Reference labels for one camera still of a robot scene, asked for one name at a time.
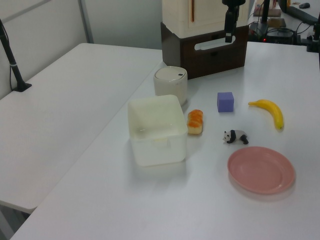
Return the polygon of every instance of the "white cabinet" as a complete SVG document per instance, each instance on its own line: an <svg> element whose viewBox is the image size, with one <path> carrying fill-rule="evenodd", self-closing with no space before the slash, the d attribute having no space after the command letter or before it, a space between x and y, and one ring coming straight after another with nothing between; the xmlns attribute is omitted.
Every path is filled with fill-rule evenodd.
<svg viewBox="0 0 320 240"><path fill-rule="evenodd" d="M221 31L228 7L222 0L162 0L162 21L179 38ZM237 27L248 24L249 0L240 6Z"/></svg>

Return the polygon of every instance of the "purple cube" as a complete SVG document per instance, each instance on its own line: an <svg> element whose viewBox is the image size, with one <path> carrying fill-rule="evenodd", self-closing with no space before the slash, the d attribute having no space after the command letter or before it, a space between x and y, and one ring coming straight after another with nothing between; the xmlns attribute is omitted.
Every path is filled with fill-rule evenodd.
<svg viewBox="0 0 320 240"><path fill-rule="evenodd" d="M218 92L216 105L218 112L233 112L234 111L235 99L232 92Z"/></svg>

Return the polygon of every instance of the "yellow banana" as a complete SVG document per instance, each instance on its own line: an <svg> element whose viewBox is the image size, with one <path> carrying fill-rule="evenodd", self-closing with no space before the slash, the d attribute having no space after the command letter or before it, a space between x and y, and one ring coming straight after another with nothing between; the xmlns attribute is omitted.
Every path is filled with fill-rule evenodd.
<svg viewBox="0 0 320 240"><path fill-rule="evenodd" d="M272 101L266 99L260 99L258 101L250 101L249 106L256 106L267 110L273 117L274 125L277 129L284 127L284 117L281 109Z"/></svg>

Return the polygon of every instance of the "computer mouse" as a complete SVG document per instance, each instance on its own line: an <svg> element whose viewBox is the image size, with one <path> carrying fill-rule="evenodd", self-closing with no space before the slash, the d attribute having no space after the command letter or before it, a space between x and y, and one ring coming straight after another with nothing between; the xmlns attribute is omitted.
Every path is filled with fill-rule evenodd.
<svg viewBox="0 0 320 240"><path fill-rule="evenodd" d="M300 9L310 8L310 3L308 3L308 2L302 3L302 4L299 5L299 8Z"/></svg>

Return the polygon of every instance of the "panda figurine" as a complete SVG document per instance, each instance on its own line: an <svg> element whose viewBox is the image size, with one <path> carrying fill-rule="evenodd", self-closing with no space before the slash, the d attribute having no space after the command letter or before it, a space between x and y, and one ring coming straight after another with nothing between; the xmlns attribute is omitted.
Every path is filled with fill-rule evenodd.
<svg viewBox="0 0 320 240"><path fill-rule="evenodd" d="M231 131L224 131L224 138L223 140L227 143L227 144L231 144L233 143L235 140L241 140L243 142L243 144L248 144L248 140L247 140L247 134L244 131L240 131L240 130L231 130Z"/></svg>

